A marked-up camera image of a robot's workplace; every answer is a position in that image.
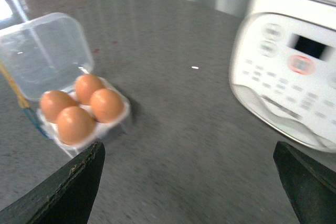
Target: display screen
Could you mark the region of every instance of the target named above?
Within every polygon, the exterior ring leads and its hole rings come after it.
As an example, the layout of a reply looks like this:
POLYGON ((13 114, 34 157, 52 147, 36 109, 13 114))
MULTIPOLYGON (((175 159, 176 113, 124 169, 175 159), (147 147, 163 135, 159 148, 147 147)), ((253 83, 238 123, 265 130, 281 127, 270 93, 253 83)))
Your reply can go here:
POLYGON ((327 46, 314 40, 296 35, 296 41, 292 48, 320 59, 327 46))

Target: red button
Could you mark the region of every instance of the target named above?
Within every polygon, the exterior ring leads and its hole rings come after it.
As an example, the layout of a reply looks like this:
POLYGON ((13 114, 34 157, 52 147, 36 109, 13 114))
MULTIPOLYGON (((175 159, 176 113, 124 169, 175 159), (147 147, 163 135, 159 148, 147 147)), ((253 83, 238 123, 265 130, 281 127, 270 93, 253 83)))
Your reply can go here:
POLYGON ((287 65, 290 70, 299 74, 311 74, 315 71, 314 62, 301 55, 292 55, 289 57, 287 65))

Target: plastic egg carton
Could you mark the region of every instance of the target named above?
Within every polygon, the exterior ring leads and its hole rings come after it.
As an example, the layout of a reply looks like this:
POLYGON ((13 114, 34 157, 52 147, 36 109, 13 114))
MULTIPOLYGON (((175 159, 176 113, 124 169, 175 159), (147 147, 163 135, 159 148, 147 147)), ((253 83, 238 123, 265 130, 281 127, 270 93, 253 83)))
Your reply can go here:
MULTIPOLYGON (((82 152, 86 147, 88 147, 92 142, 96 141, 97 139, 100 139, 102 141, 106 138, 115 138, 122 132, 127 133, 127 129, 131 124, 131 106, 129 100, 125 96, 123 96, 115 87, 108 83, 104 78, 100 79, 107 89, 115 91, 121 97, 124 103, 124 110, 115 120, 110 123, 96 122, 96 127, 94 128, 92 134, 79 144, 67 145, 62 143, 58 136, 57 125, 55 123, 48 122, 42 114, 41 109, 37 110, 37 116, 42 122, 41 128, 45 131, 48 137, 52 139, 55 144, 57 144, 71 158, 77 156, 80 152, 82 152)), ((78 102, 76 93, 74 91, 69 92, 69 95, 78 102)), ((93 116, 91 106, 83 105, 80 103, 79 106, 85 109, 91 116, 93 116)))

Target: white rice cooker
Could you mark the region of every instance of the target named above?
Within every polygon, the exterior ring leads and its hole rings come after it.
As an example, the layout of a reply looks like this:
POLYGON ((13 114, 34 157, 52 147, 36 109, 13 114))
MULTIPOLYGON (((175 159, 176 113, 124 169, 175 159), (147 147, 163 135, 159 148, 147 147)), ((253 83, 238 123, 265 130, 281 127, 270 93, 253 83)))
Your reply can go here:
POLYGON ((336 152, 336 0, 251 0, 230 83, 273 128, 336 152))

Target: control panel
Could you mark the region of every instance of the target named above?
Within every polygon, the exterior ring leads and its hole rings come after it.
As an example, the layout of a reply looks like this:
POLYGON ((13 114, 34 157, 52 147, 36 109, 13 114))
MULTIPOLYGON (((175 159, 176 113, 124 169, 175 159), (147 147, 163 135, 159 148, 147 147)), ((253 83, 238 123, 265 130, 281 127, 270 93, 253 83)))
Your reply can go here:
POLYGON ((336 32, 278 14, 241 27, 230 81, 240 102, 315 149, 336 152, 336 32))

